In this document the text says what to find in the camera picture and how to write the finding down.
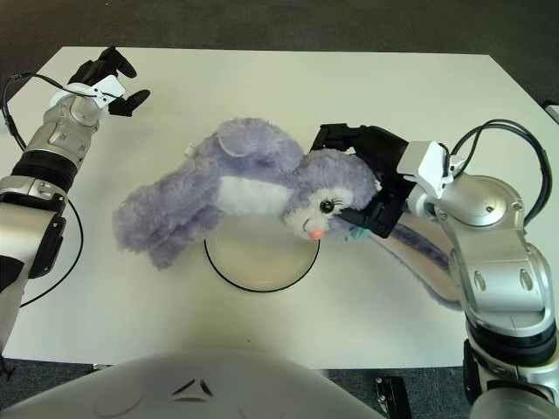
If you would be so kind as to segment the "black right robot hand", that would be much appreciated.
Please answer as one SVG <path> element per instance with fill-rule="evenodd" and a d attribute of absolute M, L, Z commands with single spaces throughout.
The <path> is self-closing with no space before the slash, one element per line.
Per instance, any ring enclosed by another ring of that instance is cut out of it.
<path fill-rule="evenodd" d="M 397 165 L 407 147 L 407 141 L 380 127 L 348 127 L 345 123 L 321 125 L 311 149 L 345 152 L 352 148 L 381 186 L 364 209 L 344 209 L 338 216 L 340 219 L 382 238 L 390 235 L 415 187 L 414 182 L 405 180 L 397 172 Z"/>

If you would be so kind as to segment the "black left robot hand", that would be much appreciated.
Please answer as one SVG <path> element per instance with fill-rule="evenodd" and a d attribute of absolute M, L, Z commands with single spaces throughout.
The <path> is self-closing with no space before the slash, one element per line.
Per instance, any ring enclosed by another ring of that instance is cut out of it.
<path fill-rule="evenodd" d="M 114 116 L 131 117 L 133 112 L 149 97 L 150 91 L 140 90 L 126 96 L 126 89 L 119 81 L 122 75 L 137 77 L 137 71 L 114 45 L 106 48 L 96 60 L 88 60 L 69 78 L 68 86 L 75 92 L 89 96 L 100 108 Z"/>

